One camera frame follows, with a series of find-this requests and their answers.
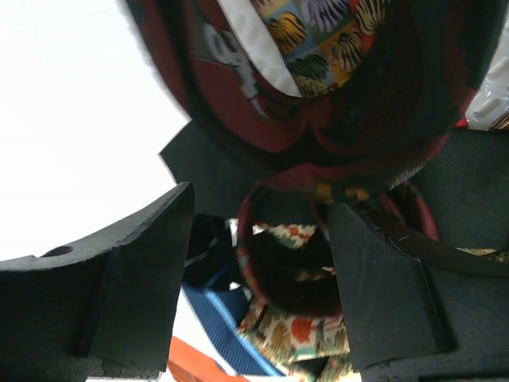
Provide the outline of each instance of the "blue striped fabric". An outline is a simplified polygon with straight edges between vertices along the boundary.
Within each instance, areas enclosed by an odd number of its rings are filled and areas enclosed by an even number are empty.
[[[242,290],[216,293],[184,285],[184,292],[211,343],[237,373],[282,376],[252,344],[236,333],[248,306]]]

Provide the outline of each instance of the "white background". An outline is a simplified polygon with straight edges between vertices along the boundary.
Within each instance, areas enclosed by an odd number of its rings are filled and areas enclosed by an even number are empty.
[[[0,259],[43,255],[174,181],[185,125],[115,0],[0,1]]]

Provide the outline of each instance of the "white plastic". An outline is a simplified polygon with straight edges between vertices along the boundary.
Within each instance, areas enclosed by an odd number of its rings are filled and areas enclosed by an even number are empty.
[[[492,65],[465,116],[473,130],[489,130],[509,112],[509,11]]]

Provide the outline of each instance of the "orange strap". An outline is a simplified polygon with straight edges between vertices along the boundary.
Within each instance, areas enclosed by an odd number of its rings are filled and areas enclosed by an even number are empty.
[[[242,376],[229,376],[217,363],[176,337],[172,338],[168,368],[177,382],[242,382]]]

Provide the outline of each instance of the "colorful patterned fabric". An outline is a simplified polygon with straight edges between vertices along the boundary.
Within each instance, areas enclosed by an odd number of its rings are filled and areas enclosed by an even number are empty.
[[[317,230],[316,225],[282,224],[273,226],[265,223],[256,225],[270,232],[281,245],[290,249],[302,248]]]
[[[299,318],[256,298],[240,323],[239,333],[277,368],[306,382],[315,380],[318,374],[306,372],[299,361],[330,356],[345,358],[350,351],[342,318]]]
[[[304,97],[343,86],[372,46],[390,0],[252,0]]]
[[[353,372],[349,355],[330,357],[317,382],[362,382],[359,372]]]

